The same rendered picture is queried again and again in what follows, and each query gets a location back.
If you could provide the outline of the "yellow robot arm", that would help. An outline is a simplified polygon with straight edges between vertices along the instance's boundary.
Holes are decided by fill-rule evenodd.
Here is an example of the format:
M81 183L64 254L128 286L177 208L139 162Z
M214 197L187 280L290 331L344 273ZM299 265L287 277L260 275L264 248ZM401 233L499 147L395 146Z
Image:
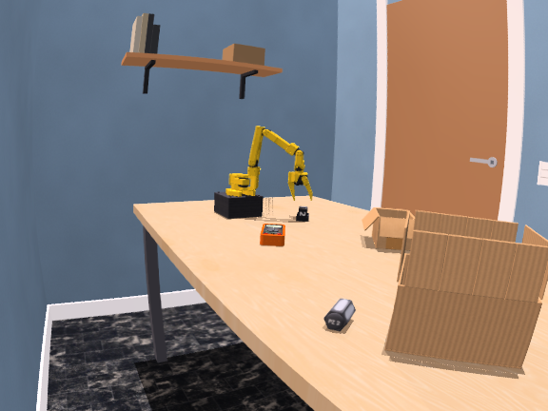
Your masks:
M260 168L258 167L258 163L259 163L259 158L260 158L260 153L262 148L262 141L264 136L267 137L272 142L274 142L275 144L277 144L278 146L280 146L281 148L283 148L291 156L294 154L296 156L294 170L303 172L303 169L304 169L304 165L303 165L304 160L302 161L303 152L301 152L301 150L299 150L298 147L294 147L295 144L294 145L292 143L287 144L287 142L285 142L283 139L280 139L281 137L279 138L278 135L276 134L273 135L273 134L275 133L269 129L265 129L265 127L256 127L252 148L250 152L249 162L248 162L249 163L248 172L247 174L242 174L242 177L241 177L241 174L231 174L231 181L230 181L231 188L226 189L226 191L228 190L227 195L240 197L242 196L242 193L243 193L245 195L255 196L255 189L258 188L258 184L259 184ZM256 159L256 155L257 155L257 159ZM247 178L251 179L251 182ZM248 187L249 184L250 184L250 187ZM238 191L242 191L242 193Z

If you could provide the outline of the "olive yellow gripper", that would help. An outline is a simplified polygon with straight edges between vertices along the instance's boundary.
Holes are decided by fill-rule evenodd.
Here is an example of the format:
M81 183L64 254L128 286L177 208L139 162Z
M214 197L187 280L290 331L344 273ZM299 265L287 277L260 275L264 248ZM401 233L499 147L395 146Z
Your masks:
M306 187L306 189L309 193L310 201L312 201L312 190L311 190L309 182L307 180L307 173L303 173L302 171L295 171L295 172L289 172L288 173L288 185L289 185L289 188L290 188L290 191L291 191L291 194L292 194L293 201L295 201L294 184L296 186L305 185L305 187Z

